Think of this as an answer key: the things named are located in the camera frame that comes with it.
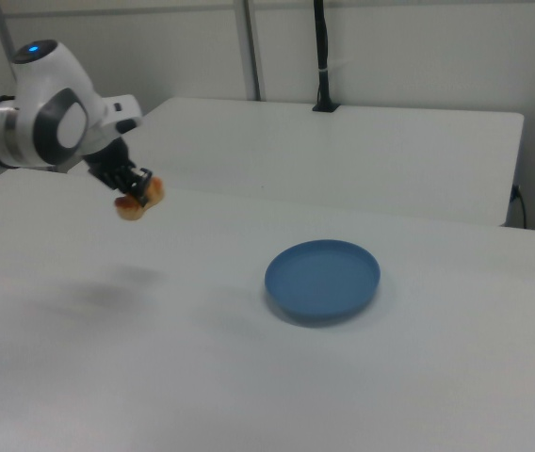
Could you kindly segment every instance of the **black cable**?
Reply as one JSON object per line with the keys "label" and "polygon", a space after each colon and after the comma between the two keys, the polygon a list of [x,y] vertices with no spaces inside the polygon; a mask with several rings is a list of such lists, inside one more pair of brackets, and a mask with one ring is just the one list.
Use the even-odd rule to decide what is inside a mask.
{"label": "black cable", "polygon": [[527,229],[527,210],[525,208],[525,200],[523,200],[523,194],[521,193],[521,188],[517,187],[516,197],[521,202],[521,209],[523,209],[523,229]]}

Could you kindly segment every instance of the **blue dish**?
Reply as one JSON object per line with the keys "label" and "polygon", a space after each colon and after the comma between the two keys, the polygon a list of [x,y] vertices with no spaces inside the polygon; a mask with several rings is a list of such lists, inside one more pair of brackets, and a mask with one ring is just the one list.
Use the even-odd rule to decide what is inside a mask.
{"label": "blue dish", "polygon": [[331,321],[360,312],[381,279],[379,263],[349,242],[317,240],[282,252],[266,271],[266,289],[287,315]]}

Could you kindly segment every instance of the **white table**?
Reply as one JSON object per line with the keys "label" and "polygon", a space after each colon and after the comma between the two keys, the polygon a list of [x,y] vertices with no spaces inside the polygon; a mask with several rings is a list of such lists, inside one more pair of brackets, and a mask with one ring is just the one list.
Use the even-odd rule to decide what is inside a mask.
{"label": "white table", "polygon": [[[171,186],[421,218],[506,221],[513,113],[171,99],[127,135]],[[85,174],[81,164],[71,171]]]}
{"label": "white table", "polygon": [[[535,232],[181,189],[129,223],[113,196],[0,176],[1,451],[535,451]],[[318,238],[382,279],[307,329],[263,276]]]}

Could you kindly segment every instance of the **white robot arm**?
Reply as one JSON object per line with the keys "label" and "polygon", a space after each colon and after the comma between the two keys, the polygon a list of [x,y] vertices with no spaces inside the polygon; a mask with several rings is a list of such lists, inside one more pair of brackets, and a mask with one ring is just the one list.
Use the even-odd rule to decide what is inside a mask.
{"label": "white robot arm", "polygon": [[102,98],[73,54],[38,40],[12,59],[16,96],[0,97],[0,168],[47,167],[78,153],[89,172],[143,206],[152,174],[129,160],[121,135],[141,124],[133,96]]}

